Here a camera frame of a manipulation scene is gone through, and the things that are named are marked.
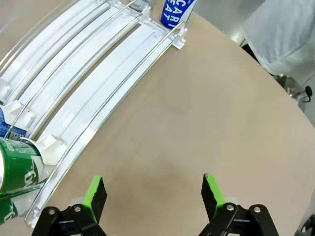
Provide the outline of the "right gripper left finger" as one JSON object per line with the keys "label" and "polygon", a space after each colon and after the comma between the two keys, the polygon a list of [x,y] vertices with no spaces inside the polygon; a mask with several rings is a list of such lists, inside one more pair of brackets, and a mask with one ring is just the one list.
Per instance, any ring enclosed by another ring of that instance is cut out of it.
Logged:
{"label": "right gripper left finger", "polygon": [[46,207],[32,232],[33,236],[104,236],[99,225],[107,199],[102,176],[94,176],[81,203],[59,210]]}

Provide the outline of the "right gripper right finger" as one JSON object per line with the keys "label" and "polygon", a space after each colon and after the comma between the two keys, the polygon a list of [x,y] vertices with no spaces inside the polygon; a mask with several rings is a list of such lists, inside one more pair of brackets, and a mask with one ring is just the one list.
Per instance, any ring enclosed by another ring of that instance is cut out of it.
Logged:
{"label": "right gripper right finger", "polygon": [[201,195],[209,223],[201,236],[277,236],[279,233],[266,206],[248,209],[227,202],[213,175],[203,175]]}

